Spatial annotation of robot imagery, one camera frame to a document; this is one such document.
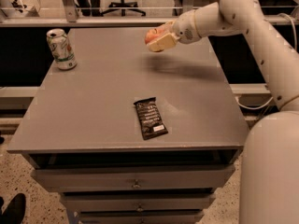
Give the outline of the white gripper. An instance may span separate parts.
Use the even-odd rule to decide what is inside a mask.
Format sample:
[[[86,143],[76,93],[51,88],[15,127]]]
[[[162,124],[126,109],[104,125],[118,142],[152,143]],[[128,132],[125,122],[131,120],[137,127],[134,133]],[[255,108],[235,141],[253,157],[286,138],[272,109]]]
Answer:
[[[181,14],[175,21],[169,21],[153,29],[155,35],[164,35],[148,43],[149,51],[160,52],[173,48],[179,41],[182,44],[191,44],[200,40],[195,24],[195,11],[190,10]]]

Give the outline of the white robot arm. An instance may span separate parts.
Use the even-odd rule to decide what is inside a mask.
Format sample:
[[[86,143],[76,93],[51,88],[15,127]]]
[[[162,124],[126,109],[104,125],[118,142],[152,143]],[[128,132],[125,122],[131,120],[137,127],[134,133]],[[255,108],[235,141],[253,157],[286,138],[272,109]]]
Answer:
[[[242,35],[278,108],[246,138],[239,224],[299,224],[299,53],[265,18],[259,0],[219,0],[149,30],[153,52],[208,36]]]

